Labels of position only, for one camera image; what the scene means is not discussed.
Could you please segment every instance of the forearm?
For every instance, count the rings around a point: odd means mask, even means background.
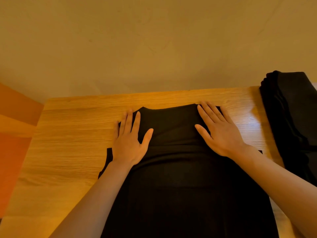
[[[66,216],[50,238],[100,238],[113,202],[131,169],[110,162],[100,179]]]
[[[274,200],[307,237],[317,237],[317,187],[247,146],[232,159]]]

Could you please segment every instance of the wall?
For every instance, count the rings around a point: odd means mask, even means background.
[[[0,219],[5,214],[43,105],[0,84]]]
[[[317,0],[0,0],[0,81],[50,97],[317,81]]]

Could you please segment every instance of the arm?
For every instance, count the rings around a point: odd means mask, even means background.
[[[223,115],[211,103],[202,102],[202,107],[197,108],[210,135],[202,126],[195,127],[208,146],[235,161],[306,237],[317,237],[317,187],[245,144],[224,107],[221,107]]]
[[[153,129],[149,129],[142,144],[138,142],[140,112],[132,127],[132,110],[124,113],[121,128],[114,126],[113,161],[100,179],[90,188],[50,238],[100,238],[114,200],[133,165],[145,155]]]

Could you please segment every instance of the beige wall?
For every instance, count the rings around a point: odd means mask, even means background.
[[[50,97],[317,81],[317,0],[0,0],[0,82]]]

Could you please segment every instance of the wood grain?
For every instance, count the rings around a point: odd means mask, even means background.
[[[1,237],[48,237],[96,182],[115,120],[131,107],[168,108],[200,100],[225,105],[248,144],[283,165],[259,87],[203,89],[47,101],[14,189]],[[274,205],[280,238],[299,237]]]

